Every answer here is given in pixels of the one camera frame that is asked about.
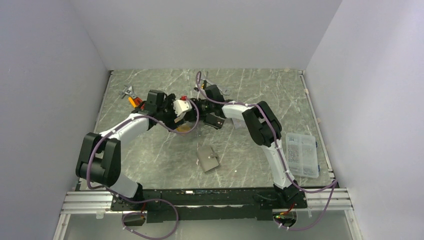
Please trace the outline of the gold credit card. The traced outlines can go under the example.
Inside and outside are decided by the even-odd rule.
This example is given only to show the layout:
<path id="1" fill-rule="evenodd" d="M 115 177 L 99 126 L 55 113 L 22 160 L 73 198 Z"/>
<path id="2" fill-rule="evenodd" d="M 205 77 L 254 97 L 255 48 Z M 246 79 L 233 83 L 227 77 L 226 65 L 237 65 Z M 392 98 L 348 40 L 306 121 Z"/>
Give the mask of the gold credit card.
<path id="1" fill-rule="evenodd" d="M 184 123 L 176 128 L 178 133 L 187 134 L 192 130 L 192 126 L 189 123 Z"/>

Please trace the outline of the grey card holder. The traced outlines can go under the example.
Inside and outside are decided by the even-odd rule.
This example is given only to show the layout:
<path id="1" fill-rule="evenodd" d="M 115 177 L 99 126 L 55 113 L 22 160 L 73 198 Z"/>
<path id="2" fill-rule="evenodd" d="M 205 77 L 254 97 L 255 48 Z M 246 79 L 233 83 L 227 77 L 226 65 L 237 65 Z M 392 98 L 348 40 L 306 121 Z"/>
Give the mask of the grey card holder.
<path id="1" fill-rule="evenodd" d="M 199 146 L 196 156 L 197 163 L 205 173 L 220 166 L 219 156 L 210 145 Z"/>

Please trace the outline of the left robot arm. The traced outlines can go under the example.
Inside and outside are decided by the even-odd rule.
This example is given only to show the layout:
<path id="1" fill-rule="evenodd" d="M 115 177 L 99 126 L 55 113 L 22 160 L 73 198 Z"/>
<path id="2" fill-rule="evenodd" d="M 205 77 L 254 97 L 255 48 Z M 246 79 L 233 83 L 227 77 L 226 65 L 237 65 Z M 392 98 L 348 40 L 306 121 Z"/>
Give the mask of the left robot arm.
<path id="1" fill-rule="evenodd" d="M 134 104 L 129 116 L 116 126 L 84 136 L 75 168 L 90 190 L 105 188 L 124 198 L 131 210 L 143 205 L 143 186 L 122 172 L 123 147 L 157 124 L 175 132 L 184 115 L 197 109 L 186 97 L 177 99 L 160 90 L 150 90 L 146 100 L 135 100 Z"/>

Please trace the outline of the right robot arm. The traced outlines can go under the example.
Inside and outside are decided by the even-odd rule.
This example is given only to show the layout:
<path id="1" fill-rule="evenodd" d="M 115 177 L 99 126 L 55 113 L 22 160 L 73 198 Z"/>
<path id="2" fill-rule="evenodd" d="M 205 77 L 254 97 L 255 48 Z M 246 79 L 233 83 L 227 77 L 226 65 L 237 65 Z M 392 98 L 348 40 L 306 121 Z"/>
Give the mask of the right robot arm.
<path id="1" fill-rule="evenodd" d="M 200 118 L 207 126 L 221 129 L 225 119 L 236 119 L 245 123 L 252 140 L 262 148 L 270 165 L 276 203 L 289 207 L 299 194 L 297 181 L 289 170 L 282 149 L 282 125 L 265 101 L 245 104 L 225 100 L 218 86 L 194 88 L 204 99 L 194 99 Z"/>

